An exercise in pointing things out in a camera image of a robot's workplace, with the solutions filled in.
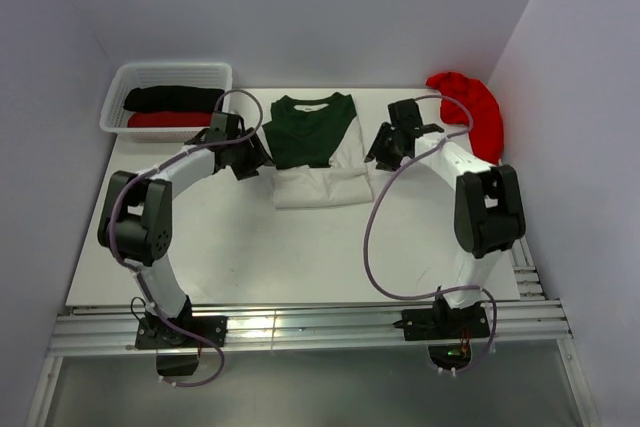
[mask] white basket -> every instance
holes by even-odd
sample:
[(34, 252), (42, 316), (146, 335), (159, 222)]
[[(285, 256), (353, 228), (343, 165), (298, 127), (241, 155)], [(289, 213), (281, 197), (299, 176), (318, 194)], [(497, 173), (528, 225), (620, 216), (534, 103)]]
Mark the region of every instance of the white basket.
[[(111, 82), (100, 114), (100, 128), (105, 132), (127, 135), (141, 142), (184, 142), (202, 127), (127, 127), (133, 112), (124, 110), (124, 99), (136, 87), (184, 85), (211, 89), (231, 89), (231, 66), (211, 62), (143, 62), (125, 64)], [(229, 97), (224, 99), (224, 111), (229, 111)]]

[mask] white wall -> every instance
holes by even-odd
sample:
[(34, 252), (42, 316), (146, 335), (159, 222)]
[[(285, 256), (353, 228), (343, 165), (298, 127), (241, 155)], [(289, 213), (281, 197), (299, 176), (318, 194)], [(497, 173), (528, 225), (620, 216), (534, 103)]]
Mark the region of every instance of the white wall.
[(488, 80), (528, 0), (74, 0), (112, 63), (217, 58), (237, 85)]
[(0, 423), (23, 425), (102, 177), (112, 67), (69, 0), (0, 0)]
[(490, 82), (607, 426), (640, 422), (639, 27), (640, 0), (531, 0)]

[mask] white table surface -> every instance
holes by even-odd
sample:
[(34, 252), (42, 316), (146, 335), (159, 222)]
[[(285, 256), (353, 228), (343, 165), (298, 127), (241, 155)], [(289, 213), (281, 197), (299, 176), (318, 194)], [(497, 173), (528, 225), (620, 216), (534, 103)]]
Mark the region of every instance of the white table surface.
[[(353, 95), (365, 150), (391, 102), (428, 93), (427, 89), (339, 89)], [(269, 119), (271, 103), (283, 95), (319, 99), (335, 89), (253, 89)], [(426, 123), (438, 122), (439, 100), (420, 102)], [(247, 125), (257, 111), (245, 96), (232, 96), (231, 110)], [(459, 127), (445, 127), (448, 131)], [(468, 139), (459, 140), (469, 148)], [(147, 169), (180, 149), (180, 144), (136, 143), (118, 138), (100, 189), (87, 237), (67, 298), (68, 306), (127, 305), (140, 295), (131, 275), (96, 232), (106, 187), (117, 170)], [(378, 193), (389, 174), (375, 171)], [(271, 173), (237, 182), (230, 169), (200, 181), (173, 204), (169, 255), (178, 282), (194, 304), (307, 304), (389, 301), (369, 284), (362, 265), (362, 238), (371, 203), (331, 209), (276, 211)], [(456, 240), (453, 191), (433, 172), (416, 165), (393, 185), (372, 235), (375, 275), (388, 290), (404, 295), (447, 285)], [(487, 288), (498, 300), (520, 298), (508, 253), (494, 269)]]

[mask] red fabric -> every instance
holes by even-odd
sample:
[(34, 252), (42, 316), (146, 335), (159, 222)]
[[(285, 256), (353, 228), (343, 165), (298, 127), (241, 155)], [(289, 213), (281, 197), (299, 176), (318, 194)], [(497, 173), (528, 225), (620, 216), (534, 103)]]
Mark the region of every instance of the red fabric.
[(211, 114), (200, 112), (154, 112), (135, 113), (127, 122), (127, 127), (209, 127)]
[[(497, 164), (504, 149), (504, 129), (500, 107), (482, 82), (457, 72), (444, 72), (427, 79), (427, 87), (460, 101), (471, 112), (473, 130), (469, 132), (473, 154)], [(446, 124), (469, 125), (467, 116), (453, 102), (443, 100), (440, 118)]]

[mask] green shirt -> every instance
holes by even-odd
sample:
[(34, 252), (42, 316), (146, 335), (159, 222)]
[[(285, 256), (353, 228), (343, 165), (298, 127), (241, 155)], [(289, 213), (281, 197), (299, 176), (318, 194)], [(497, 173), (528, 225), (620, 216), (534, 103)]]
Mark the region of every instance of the green shirt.
[[(305, 112), (297, 105), (322, 105)], [(329, 159), (356, 118), (350, 95), (336, 92), (326, 99), (298, 100), (284, 96), (271, 105), (271, 122), (263, 126), (271, 157), (279, 170), (308, 165), (329, 167)]]

